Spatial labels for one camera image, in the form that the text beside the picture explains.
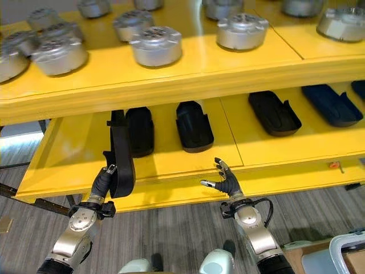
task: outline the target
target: metal canister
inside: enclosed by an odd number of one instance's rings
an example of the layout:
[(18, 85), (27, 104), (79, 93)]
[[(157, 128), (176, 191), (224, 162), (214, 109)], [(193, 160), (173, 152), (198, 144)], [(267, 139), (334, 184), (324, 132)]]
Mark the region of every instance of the metal canister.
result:
[(81, 0), (78, 9), (85, 18), (97, 18), (111, 11), (109, 0)]
[(153, 25), (152, 14), (146, 10), (128, 11), (113, 21), (113, 27), (122, 42), (129, 42), (134, 34)]
[(54, 9), (46, 7), (32, 11), (27, 18), (29, 26), (34, 31), (41, 31), (47, 27), (62, 22), (63, 19), (58, 16)]
[(224, 18), (218, 23), (217, 43), (234, 50), (250, 50), (263, 44), (269, 22), (247, 13)]
[(138, 10), (157, 10), (164, 6), (164, 0), (133, 0)]
[(6, 47), (20, 51), (28, 57), (38, 48), (39, 39), (34, 31), (18, 31), (5, 37), (3, 43)]
[(43, 41), (32, 60), (46, 75), (70, 72), (86, 63), (88, 53), (77, 38), (56, 38)]
[(42, 39), (54, 39), (58, 37), (69, 37), (69, 38), (78, 38), (81, 41), (84, 40), (84, 35), (79, 28), (78, 24), (74, 22), (61, 22), (42, 31), (42, 35), (40, 36)]
[(3, 47), (0, 54), (0, 83), (28, 68), (29, 60), (16, 49)]
[(294, 17), (314, 17), (323, 9), (323, 0), (283, 0), (281, 10)]
[(149, 27), (129, 42), (137, 63), (158, 67), (177, 61), (182, 55), (181, 34), (170, 27)]
[(209, 0), (206, 4), (205, 16), (213, 20), (220, 20), (240, 13), (242, 7), (243, 1), (240, 0)]
[(359, 7), (327, 9), (317, 32), (341, 42), (359, 42), (365, 38), (365, 10)]

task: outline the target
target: black plastic tray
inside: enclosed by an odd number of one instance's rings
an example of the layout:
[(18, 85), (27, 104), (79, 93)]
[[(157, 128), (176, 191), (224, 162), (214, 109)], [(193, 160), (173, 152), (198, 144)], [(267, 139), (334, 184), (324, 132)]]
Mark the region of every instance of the black plastic tray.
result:
[(353, 81), (351, 83), (352, 89), (363, 99), (365, 100), (365, 80), (361, 81)]
[(338, 95), (330, 86), (318, 84), (302, 87), (304, 95), (334, 127), (349, 127), (363, 119), (362, 113), (344, 92)]
[(155, 149), (155, 128), (148, 108), (131, 108), (125, 115), (128, 122), (132, 156), (140, 158), (153, 153)]
[(249, 103), (266, 132), (272, 136), (288, 136), (302, 126), (289, 101), (282, 103), (272, 91), (251, 93)]
[(194, 101), (182, 102), (176, 110), (177, 130), (183, 149), (189, 153), (205, 151), (212, 147), (214, 136), (208, 115)]

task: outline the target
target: robotic hand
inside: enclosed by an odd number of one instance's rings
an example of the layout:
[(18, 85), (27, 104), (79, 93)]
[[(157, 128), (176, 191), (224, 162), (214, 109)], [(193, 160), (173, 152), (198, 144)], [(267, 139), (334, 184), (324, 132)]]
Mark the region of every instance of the robotic hand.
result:
[[(221, 213), (224, 219), (235, 218), (242, 228), (244, 235), (250, 243), (253, 258), (261, 274), (294, 274), (288, 261), (285, 259), (280, 246), (273, 235), (266, 228), (273, 215), (273, 204), (267, 198), (252, 201), (246, 199), (236, 176), (228, 165), (221, 159), (215, 158), (219, 174), (224, 178), (223, 182), (211, 182), (202, 180), (203, 186), (215, 188), (227, 193), (230, 201), (221, 204)], [(255, 208), (260, 202), (269, 202), (270, 209), (266, 221), (263, 222), (261, 214)]]
[(71, 208), (68, 227), (37, 274), (72, 274), (90, 254), (92, 241), (100, 230), (101, 221), (105, 217), (114, 217), (116, 211), (113, 202), (104, 203), (115, 171), (114, 164), (108, 169), (103, 168), (92, 185), (88, 200)]

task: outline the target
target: yellow shelf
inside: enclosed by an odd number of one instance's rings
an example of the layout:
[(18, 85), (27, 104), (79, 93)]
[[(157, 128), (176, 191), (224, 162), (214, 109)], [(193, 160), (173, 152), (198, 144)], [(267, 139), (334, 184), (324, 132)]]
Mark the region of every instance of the yellow shelf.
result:
[[(364, 111), (364, 105), (348, 87), (348, 83), (334, 85), (337, 91), (348, 90), (350, 99)], [(155, 124), (155, 151), (134, 159), (136, 188), (125, 199), (135, 201), (128, 202), (129, 209), (123, 210), (146, 208), (149, 202), (151, 207), (159, 207), (222, 199), (219, 193), (197, 184), (200, 178), (215, 177), (216, 156), (243, 176), (242, 182), (252, 182), (244, 185), (250, 196), (346, 184), (365, 178), (364, 169), (354, 159), (365, 155), (363, 121), (349, 128), (332, 128), (305, 102), (299, 90), (275, 92), (282, 100), (289, 99), (302, 119), (303, 127), (295, 135), (285, 138), (267, 135), (254, 117), (246, 95), (207, 99), (200, 103), (208, 114), (215, 141), (211, 149), (199, 154), (189, 154), (181, 148), (175, 122), (177, 103), (150, 107)], [(32, 202), (35, 198), (87, 193), (105, 165), (102, 152), (110, 148), (106, 126), (109, 118), (110, 112), (101, 112), (53, 119), (16, 198)], [(328, 162), (333, 160), (341, 160), (342, 166), (347, 163), (349, 172), (342, 175), (330, 170)]]
[[(217, 155), (233, 167), (242, 166), (219, 98), (200, 103), (214, 133), (213, 147), (199, 154), (183, 151), (175, 122), (178, 104), (150, 107), (155, 151), (133, 160), (137, 183), (215, 172), (212, 159)], [(106, 164), (102, 152), (110, 150), (110, 130), (106, 126), (109, 119), (110, 112), (53, 119), (19, 186), (17, 198), (87, 192)]]
[[(325, 163), (236, 174), (247, 197), (339, 186), (365, 180), (365, 169), (359, 165), (358, 160), (345, 160), (341, 164), (343, 174), (339, 169), (329, 169)], [(201, 186), (201, 179), (219, 180), (217, 176), (200, 176), (164, 183), (136, 184), (131, 195), (118, 199), (108, 197), (107, 200), (114, 201), (117, 212), (125, 212), (228, 199), (217, 190)]]
[[(331, 84), (365, 113), (365, 105), (350, 83)], [(266, 133), (248, 101), (248, 94), (221, 98), (230, 128), (245, 167), (267, 167), (288, 163), (329, 160), (365, 155), (365, 119), (352, 127), (329, 125), (302, 94), (301, 88), (275, 90), (282, 102), (289, 100), (302, 122), (294, 134), (283, 138)]]
[[(356, 1), (325, 1), (327, 8), (355, 6)], [(269, 20), (275, 32), (280, 35), (303, 59), (331, 58), (365, 53), (365, 43), (341, 43), (319, 35), (316, 31), (321, 14), (314, 18), (296, 18), (281, 12), (281, 1), (256, 2), (255, 11)]]
[[(95, 20), (83, 19), (75, 11), (62, 14), (64, 19), (77, 22), (84, 32), (88, 63), (62, 77), (47, 77), (32, 63), (22, 75), (1, 84), (0, 125), (365, 78), (364, 42), (339, 43), (331, 48), (330, 56), (323, 50), (313, 58), (303, 58), (294, 42), (282, 38), (273, 24), (263, 46), (233, 53), (216, 45), (216, 22), (205, 18), (200, 1), (165, 3), (153, 17), (157, 25), (168, 25), (182, 33), (183, 56), (175, 65), (141, 67), (134, 61), (131, 47), (117, 40), (112, 20), (130, 10), (131, 5), (116, 5), (112, 14)], [(270, 1), (258, 2), (256, 10), (271, 5)], [(307, 24), (297, 26), (302, 27), (306, 29)], [(25, 29), (27, 24), (19, 22), (2, 26), (1, 32)], [(324, 38), (306, 41), (297, 37), (297, 43), (308, 50), (334, 43)]]

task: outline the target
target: white container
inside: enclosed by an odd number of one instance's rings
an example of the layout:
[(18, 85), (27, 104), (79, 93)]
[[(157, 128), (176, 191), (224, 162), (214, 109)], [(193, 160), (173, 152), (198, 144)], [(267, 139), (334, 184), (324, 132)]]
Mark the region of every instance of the white container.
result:
[(328, 249), (302, 257), (306, 274), (350, 274), (343, 260), (341, 249), (365, 243), (365, 232), (360, 235), (346, 234), (334, 237)]

